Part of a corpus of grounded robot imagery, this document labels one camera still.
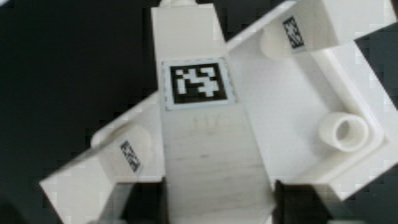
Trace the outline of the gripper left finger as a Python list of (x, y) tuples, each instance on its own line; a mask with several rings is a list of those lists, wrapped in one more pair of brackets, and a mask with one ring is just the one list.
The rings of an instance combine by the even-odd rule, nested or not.
[(118, 183), (87, 224), (168, 224), (165, 182)]

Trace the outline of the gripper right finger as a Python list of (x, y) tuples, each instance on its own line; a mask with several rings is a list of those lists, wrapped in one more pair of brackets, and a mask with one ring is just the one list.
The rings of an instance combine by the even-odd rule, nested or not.
[(323, 196), (309, 184), (275, 181), (273, 224), (353, 224), (355, 215), (332, 194)]

